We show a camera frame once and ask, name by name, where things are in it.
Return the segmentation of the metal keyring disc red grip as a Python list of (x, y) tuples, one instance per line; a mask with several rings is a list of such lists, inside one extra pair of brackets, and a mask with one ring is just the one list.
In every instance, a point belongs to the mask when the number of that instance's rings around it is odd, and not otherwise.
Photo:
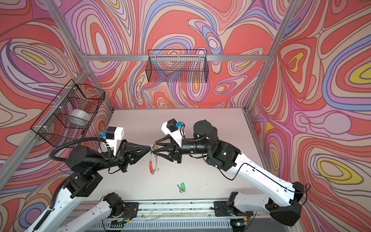
[(159, 168), (157, 167), (158, 156), (153, 154), (155, 146), (157, 145), (151, 146), (151, 152), (150, 152), (149, 171), (151, 175), (154, 175), (157, 171), (159, 171)]

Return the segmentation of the green plastic key tag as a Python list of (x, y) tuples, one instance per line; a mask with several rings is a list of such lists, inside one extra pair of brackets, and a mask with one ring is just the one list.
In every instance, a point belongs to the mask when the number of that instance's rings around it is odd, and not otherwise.
[(180, 188), (181, 188), (183, 191), (185, 191), (185, 189), (186, 189), (186, 188), (185, 188), (185, 184), (184, 184), (184, 183), (181, 183), (181, 184), (180, 184)]

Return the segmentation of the silver key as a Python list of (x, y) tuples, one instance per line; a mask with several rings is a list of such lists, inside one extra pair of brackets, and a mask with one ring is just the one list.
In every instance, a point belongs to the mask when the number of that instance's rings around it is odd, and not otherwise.
[(184, 191), (184, 189), (182, 187), (180, 187), (180, 185), (177, 185), (177, 187), (179, 188), (180, 193), (182, 193)]

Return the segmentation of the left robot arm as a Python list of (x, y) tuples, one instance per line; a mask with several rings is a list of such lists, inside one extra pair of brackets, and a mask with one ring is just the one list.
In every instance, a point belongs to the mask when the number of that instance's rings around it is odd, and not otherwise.
[(100, 137), (77, 139), (55, 148), (49, 158), (63, 162), (72, 170), (56, 188), (50, 205), (27, 229), (29, 232), (54, 232), (62, 225), (102, 181), (101, 170), (117, 167), (125, 173), (130, 164), (135, 164), (154, 149), (122, 140), (114, 151), (108, 141)]

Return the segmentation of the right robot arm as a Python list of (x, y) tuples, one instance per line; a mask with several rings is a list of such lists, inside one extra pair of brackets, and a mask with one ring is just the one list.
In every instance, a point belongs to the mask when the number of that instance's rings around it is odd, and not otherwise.
[(303, 206), (300, 200), (310, 189), (308, 185), (284, 181), (255, 164), (237, 147), (220, 140), (217, 128), (206, 120), (194, 124), (192, 138), (185, 137), (184, 128), (185, 124), (175, 119), (163, 123), (161, 130), (165, 137), (155, 142), (152, 153), (177, 163), (182, 162), (184, 155), (202, 159), (223, 176), (233, 174), (229, 181), (240, 177), (262, 191), (260, 196), (232, 192), (222, 209), (215, 212), (246, 218), (264, 213), (286, 226), (299, 221)]

